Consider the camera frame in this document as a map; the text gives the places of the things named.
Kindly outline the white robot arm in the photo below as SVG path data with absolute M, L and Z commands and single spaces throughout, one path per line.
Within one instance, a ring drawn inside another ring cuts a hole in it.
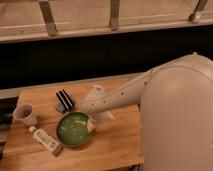
M 213 171 L 213 60 L 196 53 L 80 104 L 87 114 L 138 105 L 144 171 Z

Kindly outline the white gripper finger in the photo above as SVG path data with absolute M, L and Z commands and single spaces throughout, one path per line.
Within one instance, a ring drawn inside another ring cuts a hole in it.
M 90 119 L 88 119 L 86 126 L 87 126 L 87 130 L 89 132 L 92 132 L 96 128 L 95 125 L 93 124 L 93 122 Z

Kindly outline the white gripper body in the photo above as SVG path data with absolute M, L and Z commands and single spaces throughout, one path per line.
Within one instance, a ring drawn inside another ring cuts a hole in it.
M 106 90 L 104 87 L 101 85 L 93 84 L 89 90 L 87 91 L 87 94 L 81 101 L 81 111 L 87 115 L 90 116 L 93 122 L 106 122 L 110 120 L 114 120 L 115 117 L 114 115 L 109 112 L 101 112 L 101 113 L 91 113 L 85 106 L 84 104 L 88 102 L 89 100 L 94 100 L 95 98 L 104 95 L 106 93 Z

